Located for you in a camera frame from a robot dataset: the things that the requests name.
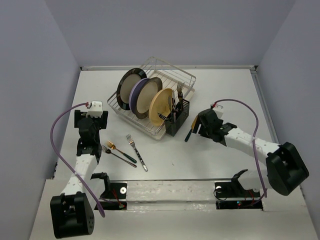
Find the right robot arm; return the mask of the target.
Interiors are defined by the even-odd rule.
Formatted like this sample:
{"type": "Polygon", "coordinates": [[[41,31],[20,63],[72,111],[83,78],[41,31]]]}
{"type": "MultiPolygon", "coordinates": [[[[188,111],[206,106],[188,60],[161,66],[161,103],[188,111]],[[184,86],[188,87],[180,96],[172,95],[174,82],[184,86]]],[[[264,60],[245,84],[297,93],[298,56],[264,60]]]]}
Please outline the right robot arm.
{"type": "Polygon", "coordinates": [[[235,124],[224,123],[211,108],[198,113],[192,132],[254,158],[258,183],[254,184],[248,177],[232,181],[230,190],[235,196],[242,196],[258,187],[273,189],[282,196],[288,196],[310,176],[292,143],[279,144],[252,136],[235,124]]]}

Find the knife dark handle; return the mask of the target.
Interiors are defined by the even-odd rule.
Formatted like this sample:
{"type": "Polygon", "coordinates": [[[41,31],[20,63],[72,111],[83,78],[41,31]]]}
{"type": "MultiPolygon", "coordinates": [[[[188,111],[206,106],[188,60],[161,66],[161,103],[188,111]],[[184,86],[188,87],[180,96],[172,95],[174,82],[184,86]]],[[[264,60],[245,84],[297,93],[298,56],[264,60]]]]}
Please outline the knife dark handle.
{"type": "Polygon", "coordinates": [[[158,116],[160,117],[161,120],[165,121],[165,122],[170,122],[171,121],[171,114],[165,116],[161,113],[158,113],[158,116]]]}

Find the black rimmed plate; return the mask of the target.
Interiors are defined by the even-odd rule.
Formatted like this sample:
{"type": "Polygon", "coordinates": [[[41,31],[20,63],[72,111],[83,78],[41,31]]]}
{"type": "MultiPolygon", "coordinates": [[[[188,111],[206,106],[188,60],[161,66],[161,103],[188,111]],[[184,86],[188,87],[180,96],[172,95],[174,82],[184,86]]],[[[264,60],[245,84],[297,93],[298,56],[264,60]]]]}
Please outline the black rimmed plate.
{"type": "Polygon", "coordinates": [[[132,68],[121,78],[116,90],[116,100],[123,110],[131,110],[129,101],[131,91],[136,83],[145,78],[147,75],[141,68],[132,68]]]}

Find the purple plate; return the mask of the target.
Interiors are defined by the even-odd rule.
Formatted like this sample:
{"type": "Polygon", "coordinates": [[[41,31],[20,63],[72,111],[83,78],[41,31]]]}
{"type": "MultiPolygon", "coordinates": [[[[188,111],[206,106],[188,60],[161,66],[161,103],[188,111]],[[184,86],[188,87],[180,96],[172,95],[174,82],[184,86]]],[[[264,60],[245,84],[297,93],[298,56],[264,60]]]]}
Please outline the purple plate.
{"type": "Polygon", "coordinates": [[[131,89],[130,95],[129,95],[129,107],[130,110],[135,113],[136,112],[136,104],[137,104],[137,99],[139,92],[142,88],[142,86],[147,83],[149,78],[143,78],[139,80],[131,89]]]}

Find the grey brown plate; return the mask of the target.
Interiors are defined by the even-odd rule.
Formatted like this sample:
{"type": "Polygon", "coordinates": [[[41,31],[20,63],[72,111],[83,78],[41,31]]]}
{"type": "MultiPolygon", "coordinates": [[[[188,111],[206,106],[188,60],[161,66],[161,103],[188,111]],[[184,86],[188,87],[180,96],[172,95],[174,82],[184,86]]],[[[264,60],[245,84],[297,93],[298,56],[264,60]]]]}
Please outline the grey brown plate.
{"type": "Polygon", "coordinates": [[[135,115],[138,119],[148,117],[151,102],[155,95],[162,89],[163,82],[159,77],[152,77],[142,85],[135,106],[135,115]]]}

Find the yellow plate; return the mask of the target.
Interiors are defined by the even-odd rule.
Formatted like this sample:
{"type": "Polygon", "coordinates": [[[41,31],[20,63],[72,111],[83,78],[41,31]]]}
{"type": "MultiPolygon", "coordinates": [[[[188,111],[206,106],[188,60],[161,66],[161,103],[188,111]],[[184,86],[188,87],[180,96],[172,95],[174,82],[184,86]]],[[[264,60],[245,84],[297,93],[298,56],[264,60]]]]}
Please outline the yellow plate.
{"type": "Polygon", "coordinates": [[[148,118],[152,125],[155,127],[159,127],[163,124],[163,120],[160,119],[158,113],[168,116],[170,113],[169,104],[168,104],[168,97],[172,95],[171,88],[164,88],[160,90],[155,97],[153,98],[149,111],[148,111],[148,118]]]}

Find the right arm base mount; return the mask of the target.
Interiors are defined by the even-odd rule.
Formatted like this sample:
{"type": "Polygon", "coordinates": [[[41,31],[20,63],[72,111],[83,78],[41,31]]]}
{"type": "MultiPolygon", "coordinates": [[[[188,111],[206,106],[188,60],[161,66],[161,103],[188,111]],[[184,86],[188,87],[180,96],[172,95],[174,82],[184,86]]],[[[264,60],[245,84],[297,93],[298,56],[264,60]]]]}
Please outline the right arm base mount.
{"type": "Polygon", "coordinates": [[[236,173],[229,181],[214,183],[213,196],[216,199],[217,210],[263,210],[261,195],[252,189],[245,190],[239,178],[248,170],[236,173]]]}

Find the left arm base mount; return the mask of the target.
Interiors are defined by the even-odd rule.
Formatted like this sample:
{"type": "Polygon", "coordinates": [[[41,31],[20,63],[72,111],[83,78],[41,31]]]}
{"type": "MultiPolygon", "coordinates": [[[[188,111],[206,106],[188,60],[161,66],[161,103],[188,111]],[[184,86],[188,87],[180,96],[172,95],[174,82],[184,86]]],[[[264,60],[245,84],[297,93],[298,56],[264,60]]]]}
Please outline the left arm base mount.
{"type": "Polygon", "coordinates": [[[127,182],[110,181],[107,173],[101,172],[93,173],[88,185],[105,211],[127,209],[127,182]]]}

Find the black utensil caddy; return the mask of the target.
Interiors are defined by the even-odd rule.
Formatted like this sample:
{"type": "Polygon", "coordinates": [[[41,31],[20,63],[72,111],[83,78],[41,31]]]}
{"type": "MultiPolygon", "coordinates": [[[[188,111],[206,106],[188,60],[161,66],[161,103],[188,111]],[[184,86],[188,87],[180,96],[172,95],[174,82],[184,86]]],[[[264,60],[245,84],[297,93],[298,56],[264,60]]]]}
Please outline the black utensil caddy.
{"type": "Polygon", "coordinates": [[[173,122],[171,116],[164,120],[166,133],[172,137],[176,135],[181,126],[184,124],[189,116],[190,102],[186,99],[182,100],[183,111],[178,111],[175,121],[173,122]]]}

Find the grey knife slim handle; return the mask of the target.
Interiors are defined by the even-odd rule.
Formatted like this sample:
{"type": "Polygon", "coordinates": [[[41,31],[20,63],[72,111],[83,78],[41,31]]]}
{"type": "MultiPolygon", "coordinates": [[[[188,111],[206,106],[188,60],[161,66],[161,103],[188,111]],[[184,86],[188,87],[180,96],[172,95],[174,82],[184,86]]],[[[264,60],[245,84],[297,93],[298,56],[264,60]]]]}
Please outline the grey knife slim handle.
{"type": "Polygon", "coordinates": [[[172,118],[172,111],[173,111],[173,98],[172,95],[168,97],[168,107],[169,107],[169,115],[168,117],[172,118]]]}

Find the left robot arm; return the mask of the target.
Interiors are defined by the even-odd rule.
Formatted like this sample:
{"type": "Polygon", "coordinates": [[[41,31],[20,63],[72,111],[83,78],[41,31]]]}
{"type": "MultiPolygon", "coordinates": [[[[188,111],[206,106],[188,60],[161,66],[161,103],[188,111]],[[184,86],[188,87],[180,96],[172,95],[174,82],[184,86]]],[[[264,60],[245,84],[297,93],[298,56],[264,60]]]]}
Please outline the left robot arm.
{"type": "Polygon", "coordinates": [[[105,216],[99,198],[110,194],[110,180],[105,172],[94,171],[102,155],[100,130],[107,128],[107,120],[105,110],[74,112],[74,127],[79,133],[75,164],[71,166],[60,153],[57,154],[71,170],[71,176],[60,195],[50,200],[56,239],[91,235],[95,226],[95,208],[102,217],[105,216]]]}

